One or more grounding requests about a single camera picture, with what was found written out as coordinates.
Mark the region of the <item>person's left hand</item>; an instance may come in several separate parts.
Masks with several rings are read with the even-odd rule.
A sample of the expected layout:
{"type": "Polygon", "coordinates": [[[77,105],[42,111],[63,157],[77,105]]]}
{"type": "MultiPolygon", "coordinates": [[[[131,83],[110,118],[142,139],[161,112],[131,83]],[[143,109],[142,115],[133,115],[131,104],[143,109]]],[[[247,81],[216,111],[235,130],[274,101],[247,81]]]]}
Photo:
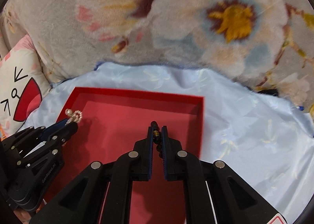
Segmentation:
{"type": "Polygon", "coordinates": [[[17,208],[16,210],[13,211],[14,214],[17,216],[17,218],[23,223],[23,224],[29,224],[32,216],[29,212],[21,209],[21,208],[17,208]]]}

